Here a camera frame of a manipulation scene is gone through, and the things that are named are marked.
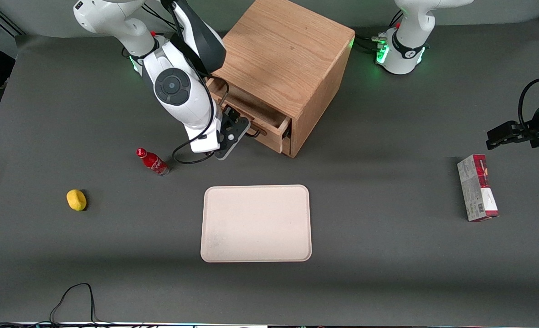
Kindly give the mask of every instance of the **green led light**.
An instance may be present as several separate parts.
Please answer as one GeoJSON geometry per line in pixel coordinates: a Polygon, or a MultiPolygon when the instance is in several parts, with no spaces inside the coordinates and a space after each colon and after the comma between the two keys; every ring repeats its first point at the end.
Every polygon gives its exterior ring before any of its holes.
{"type": "Polygon", "coordinates": [[[385,59],[386,59],[386,55],[389,53],[389,46],[385,45],[384,47],[382,47],[378,54],[377,54],[377,62],[379,64],[382,64],[385,62],[385,59]]]}
{"type": "Polygon", "coordinates": [[[421,54],[419,55],[419,59],[417,60],[417,64],[419,64],[421,62],[421,60],[423,59],[423,53],[425,52],[425,46],[423,47],[423,49],[421,49],[421,54]]]}
{"type": "Polygon", "coordinates": [[[132,65],[133,65],[134,70],[135,70],[136,72],[139,72],[139,71],[138,71],[138,67],[136,67],[136,62],[133,61],[132,56],[129,57],[129,60],[130,60],[130,62],[132,62],[132,65]]]}

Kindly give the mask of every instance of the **white wall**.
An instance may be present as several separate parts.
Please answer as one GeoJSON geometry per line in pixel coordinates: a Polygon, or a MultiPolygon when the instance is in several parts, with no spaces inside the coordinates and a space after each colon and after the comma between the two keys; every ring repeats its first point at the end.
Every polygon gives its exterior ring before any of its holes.
{"type": "MultiPolygon", "coordinates": [[[[347,26],[386,25],[397,11],[393,0],[293,0],[306,8],[347,26]]],[[[30,34],[79,37],[91,34],[73,17],[76,0],[0,0],[0,10],[30,34]]],[[[218,31],[227,31],[253,0],[188,0],[194,10],[218,31]]],[[[156,0],[147,0],[161,15],[169,17],[156,0]]],[[[155,31],[166,25],[142,10],[134,14],[155,31]]],[[[475,0],[456,9],[436,11],[440,25],[513,23],[539,17],[539,0],[475,0]]]]}

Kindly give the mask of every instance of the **beige tray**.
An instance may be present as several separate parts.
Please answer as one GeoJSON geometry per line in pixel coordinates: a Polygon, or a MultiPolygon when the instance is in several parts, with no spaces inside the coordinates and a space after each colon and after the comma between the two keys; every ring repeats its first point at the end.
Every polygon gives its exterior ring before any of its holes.
{"type": "Polygon", "coordinates": [[[302,262],[312,254],[304,185],[212,187],[200,256],[207,262],[302,262]]]}

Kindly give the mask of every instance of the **bottle cap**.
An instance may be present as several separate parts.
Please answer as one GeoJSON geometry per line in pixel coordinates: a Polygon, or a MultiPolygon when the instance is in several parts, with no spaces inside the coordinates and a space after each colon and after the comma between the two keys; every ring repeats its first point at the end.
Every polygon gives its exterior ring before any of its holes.
{"type": "Polygon", "coordinates": [[[148,155],[148,152],[144,148],[138,148],[138,150],[136,151],[136,155],[140,158],[144,158],[146,157],[146,155],[148,155]]]}

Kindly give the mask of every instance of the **yellow object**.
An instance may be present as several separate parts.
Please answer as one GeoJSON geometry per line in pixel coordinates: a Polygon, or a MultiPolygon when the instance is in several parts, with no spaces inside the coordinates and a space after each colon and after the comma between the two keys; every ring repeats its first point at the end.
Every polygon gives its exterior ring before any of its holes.
{"type": "Polygon", "coordinates": [[[73,189],[67,193],[67,202],[74,210],[84,210],[87,206],[87,199],[81,190],[73,189]]]}

